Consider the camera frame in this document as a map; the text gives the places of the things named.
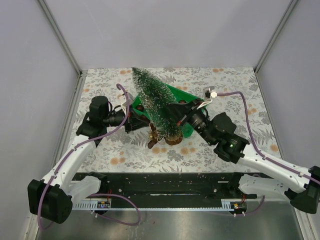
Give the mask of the green plastic tray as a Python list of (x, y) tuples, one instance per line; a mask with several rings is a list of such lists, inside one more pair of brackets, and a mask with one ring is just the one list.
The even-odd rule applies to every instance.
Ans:
[[(176, 88), (176, 87), (173, 87), (171, 85), (168, 85), (166, 84), (166, 86), (170, 89), (170, 91), (172, 92), (172, 94), (174, 95), (175, 99), (177, 102), (181, 102), (181, 101), (185, 101), (187, 103), (197, 99), (198, 97), (197, 96), (194, 96), (188, 92), (185, 92), (179, 88)], [(133, 107), (133, 110), (139, 115), (144, 115), (146, 116), (149, 120), (150, 120), (150, 116), (146, 110), (146, 108), (144, 107), (143, 108), (143, 111), (141, 110), (138, 110), (138, 106), (142, 106), (142, 102), (140, 100), (140, 97), (139, 95), (135, 97), (133, 103), (132, 103), (132, 107)], [(194, 129), (192, 128), (191, 125), (189, 124), (185, 124), (183, 127), (182, 127), (182, 133), (183, 133), (183, 137), (184, 138), (189, 138), (194, 132)]]

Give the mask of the small frosted christmas tree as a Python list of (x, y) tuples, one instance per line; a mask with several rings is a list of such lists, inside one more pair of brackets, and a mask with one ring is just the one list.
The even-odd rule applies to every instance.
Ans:
[(170, 89), (157, 76), (138, 67), (132, 68), (132, 81), (142, 106), (150, 117), (150, 123), (158, 131), (158, 142), (164, 139), (170, 146), (180, 144), (183, 140), (182, 128), (175, 124), (165, 110), (168, 104), (177, 102)]

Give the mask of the brown ribbon bow decoration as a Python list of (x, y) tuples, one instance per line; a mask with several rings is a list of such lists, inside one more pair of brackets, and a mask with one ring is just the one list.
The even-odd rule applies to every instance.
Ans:
[(150, 127), (150, 132), (149, 132), (149, 142), (147, 144), (148, 149), (152, 149), (159, 141), (159, 133), (157, 128), (150, 123), (149, 124)]

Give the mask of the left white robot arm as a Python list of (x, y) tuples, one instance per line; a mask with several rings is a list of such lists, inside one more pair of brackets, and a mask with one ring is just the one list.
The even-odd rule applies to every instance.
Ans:
[(111, 197), (115, 194), (108, 188), (105, 175), (91, 172), (77, 183), (71, 181), (103, 138), (121, 127), (129, 133), (148, 126), (145, 117), (134, 113), (133, 102), (128, 92), (121, 96), (117, 106), (112, 106), (106, 96), (93, 97), (69, 149), (41, 180), (33, 179), (28, 184), (29, 210), (37, 216), (41, 229), (45, 229), (43, 220), (49, 220), (51, 224), (64, 223), (76, 205), (88, 197), (106, 197), (97, 207), (89, 207), (96, 217), (102, 217), (110, 209)]

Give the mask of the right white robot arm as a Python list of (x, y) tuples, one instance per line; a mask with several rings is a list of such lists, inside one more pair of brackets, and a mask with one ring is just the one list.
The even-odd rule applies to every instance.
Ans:
[(177, 126), (189, 124), (223, 161), (255, 169), (267, 178), (238, 174), (228, 184), (228, 194), (239, 198), (243, 194), (279, 197), (296, 209), (316, 214), (320, 201), (320, 168), (302, 167), (260, 150), (253, 140), (235, 134), (237, 126), (220, 113), (213, 119), (202, 112), (204, 101), (197, 98), (189, 103), (171, 103), (165, 109)]

